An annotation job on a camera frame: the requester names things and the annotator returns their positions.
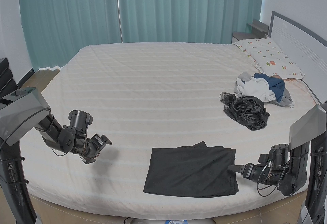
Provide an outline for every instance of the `white bed sheet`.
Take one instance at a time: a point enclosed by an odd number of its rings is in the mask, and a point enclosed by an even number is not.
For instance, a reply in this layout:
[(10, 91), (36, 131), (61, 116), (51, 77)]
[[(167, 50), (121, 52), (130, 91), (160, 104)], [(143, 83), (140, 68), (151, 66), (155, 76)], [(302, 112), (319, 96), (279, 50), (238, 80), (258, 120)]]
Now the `white bed sheet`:
[(226, 116), (219, 102), (220, 93), (233, 92), (244, 71), (257, 70), (235, 45), (125, 43), (81, 49), (42, 94), (60, 124), (69, 124), (73, 109), (89, 112), (94, 120), (88, 136), (105, 134), (113, 146), (84, 165), (73, 154), (57, 157), (32, 129), (21, 139), (29, 192), (80, 211), (162, 220), (234, 214), (284, 198), (277, 190), (260, 197), (256, 184), (240, 174), (239, 192), (227, 197), (143, 193), (153, 147), (204, 140), (208, 146), (235, 148), (235, 164), (256, 164), (260, 153), (289, 142), (289, 127), (315, 104), (309, 89), (302, 81), (286, 81), (295, 107), (265, 104), (268, 125), (253, 132)]

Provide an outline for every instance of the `pillowcase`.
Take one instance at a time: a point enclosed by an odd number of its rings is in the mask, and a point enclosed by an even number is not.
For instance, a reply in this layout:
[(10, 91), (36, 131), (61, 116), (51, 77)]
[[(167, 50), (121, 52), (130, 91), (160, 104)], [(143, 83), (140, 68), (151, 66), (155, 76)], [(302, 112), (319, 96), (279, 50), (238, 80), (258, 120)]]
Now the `pillowcase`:
[(282, 79), (302, 79), (304, 73), (280, 47), (270, 38), (252, 38), (234, 42), (261, 73), (268, 76), (279, 75)]

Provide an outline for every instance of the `baseboard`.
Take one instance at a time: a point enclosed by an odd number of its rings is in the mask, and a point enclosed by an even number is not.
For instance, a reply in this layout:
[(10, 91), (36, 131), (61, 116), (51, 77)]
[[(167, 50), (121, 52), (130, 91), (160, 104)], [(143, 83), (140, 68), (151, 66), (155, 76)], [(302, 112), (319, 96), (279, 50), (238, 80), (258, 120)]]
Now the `baseboard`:
[(27, 72), (27, 74), (19, 81), (19, 83), (17, 83), (18, 88), (20, 89), (25, 82), (27, 82), (27, 80), (34, 74), (34, 70), (33, 68)]

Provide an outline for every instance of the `floor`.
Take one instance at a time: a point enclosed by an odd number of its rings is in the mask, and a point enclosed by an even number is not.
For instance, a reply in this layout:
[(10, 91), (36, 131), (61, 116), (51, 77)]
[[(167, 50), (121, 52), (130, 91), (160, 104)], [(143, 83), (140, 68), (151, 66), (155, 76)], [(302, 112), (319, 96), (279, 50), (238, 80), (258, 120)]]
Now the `floor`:
[[(36, 87), (43, 91), (59, 70), (38, 71), (22, 87)], [(255, 210), (213, 218), (217, 224), (295, 224), (300, 213), (306, 191), (284, 198)], [(35, 210), (43, 224), (123, 224), (124, 217), (104, 216), (72, 210), (31, 196)], [(1, 224), (15, 224), (15, 219), (0, 189)]]

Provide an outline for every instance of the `black garment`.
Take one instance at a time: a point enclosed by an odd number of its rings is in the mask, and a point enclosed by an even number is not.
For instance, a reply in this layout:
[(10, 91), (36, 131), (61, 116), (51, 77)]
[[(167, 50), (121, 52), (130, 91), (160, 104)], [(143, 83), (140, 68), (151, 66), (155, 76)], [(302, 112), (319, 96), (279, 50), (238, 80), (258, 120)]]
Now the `black garment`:
[(267, 126), (270, 114), (260, 99), (252, 96), (236, 98), (234, 94), (222, 92), (220, 102), (225, 104), (227, 116), (248, 129), (258, 130)]
[(238, 192), (234, 165), (235, 149), (194, 146), (153, 148), (145, 193), (177, 197), (219, 197)]

